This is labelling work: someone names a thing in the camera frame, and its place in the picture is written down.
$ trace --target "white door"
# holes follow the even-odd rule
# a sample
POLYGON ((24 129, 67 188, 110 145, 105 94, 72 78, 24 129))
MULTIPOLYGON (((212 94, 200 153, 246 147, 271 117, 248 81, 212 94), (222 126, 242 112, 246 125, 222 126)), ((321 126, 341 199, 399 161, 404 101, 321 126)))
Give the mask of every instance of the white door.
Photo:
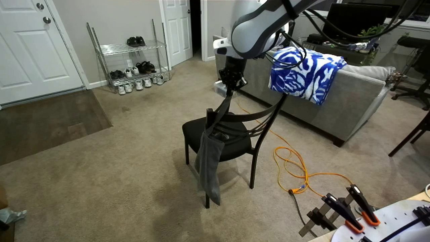
POLYGON ((170 65, 192 57, 189 0, 162 0, 170 65))
POLYGON ((0 105, 79 86, 47 4, 0 0, 0 105))

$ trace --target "chair leg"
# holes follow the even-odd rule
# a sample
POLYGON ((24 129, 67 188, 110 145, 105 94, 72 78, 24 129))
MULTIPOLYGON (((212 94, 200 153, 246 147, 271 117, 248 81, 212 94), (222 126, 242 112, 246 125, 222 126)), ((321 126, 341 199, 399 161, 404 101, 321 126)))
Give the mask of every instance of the chair leg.
POLYGON ((395 96, 392 96, 392 100, 398 100, 399 97, 404 97, 404 96, 412 96, 423 104, 423 108, 422 108, 423 110, 428 110, 430 102, 428 102, 428 94, 426 94, 426 89, 428 86, 430 86, 430 79, 427 79, 423 85, 420 85, 418 90, 404 87, 404 86, 398 86, 396 89, 404 90, 406 93, 396 93, 395 96))
POLYGON ((252 155, 251 178, 250 178, 251 190, 254 188, 254 182, 255 182, 256 157, 258 157, 258 152, 252 155))
POLYGON ((188 152, 188 143, 185 140, 185 164, 189 164, 189 152, 188 152))
POLYGON ((410 141, 410 140, 416 134, 416 132, 419 132, 419 130, 420 130, 420 124, 419 124, 410 134, 407 134, 406 139, 402 140, 402 143, 398 144, 398 147, 395 147, 395 148, 388 153, 388 156, 392 157, 392 156, 394 156, 407 141, 410 141))
POLYGON ((426 129, 420 129, 420 132, 411 140, 411 144, 414 144, 424 132, 426 129))
POLYGON ((209 206, 211 206, 209 195, 204 194, 204 207, 209 208, 209 206))

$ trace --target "chair backrest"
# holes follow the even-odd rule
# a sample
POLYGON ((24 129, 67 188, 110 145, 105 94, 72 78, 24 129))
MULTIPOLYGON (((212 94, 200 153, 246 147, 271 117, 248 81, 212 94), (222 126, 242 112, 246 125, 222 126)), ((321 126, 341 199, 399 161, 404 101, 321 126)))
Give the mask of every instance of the chair backrest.
POLYGON ((258 112, 258 113, 250 113, 250 114, 227 113, 222 117, 220 122, 215 126, 215 132, 230 136, 231 143, 234 143, 235 140, 240 140, 243 137, 258 137, 258 141, 256 141, 254 149, 259 149, 271 124, 274 122, 277 114, 279 113, 286 97, 287 97, 286 94, 282 94, 277 104, 274 104, 270 108, 267 108, 262 112, 258 112), (242 122, 243 124, 243 122, 248 122, 248 121, 258 121, 260 118, 265 118, 265 120, 259 121, 254 128, 250 128, 246 130, 238 130, 238 129, 234 129, 234 125, 228 125, 231 122, 242 122))
POLYGON ((430 74, 430 44, 419 50, 416 55, 412 67, 422 74, 430 74))

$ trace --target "gray couch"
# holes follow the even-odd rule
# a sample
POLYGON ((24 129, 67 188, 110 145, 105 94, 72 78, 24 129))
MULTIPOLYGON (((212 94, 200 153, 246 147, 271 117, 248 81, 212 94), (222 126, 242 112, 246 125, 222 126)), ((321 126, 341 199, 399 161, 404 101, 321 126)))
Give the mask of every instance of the gray couch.
MULTIPOLYGON (((216 66, 217 70, 223 69, 224 57, 216 55, 216 66)), ((267 87, 270 67, 267 59, 247 61, 243 75, 248 85, 242 91, 265 104, 274 104, 279 94, 267 87)), ((394 71, 394 67, 346 65, 337 73, 321 106, 287 97, 282 112, 329 134, 340 147, 376 112, 391 87, 387 79, 394 71)))

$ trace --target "blue and white towel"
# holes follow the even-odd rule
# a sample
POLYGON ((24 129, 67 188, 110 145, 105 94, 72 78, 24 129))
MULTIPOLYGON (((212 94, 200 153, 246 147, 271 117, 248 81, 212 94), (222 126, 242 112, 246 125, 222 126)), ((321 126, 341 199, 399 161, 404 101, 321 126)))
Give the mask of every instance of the blue and white towel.
POLYGON ((346 62, 341 57, 306 50, 306 58, 295 66, 301 61, 301 52, 301 48, 286 47, 274 55, 269 87, 322 105, 336 73, 346 62))

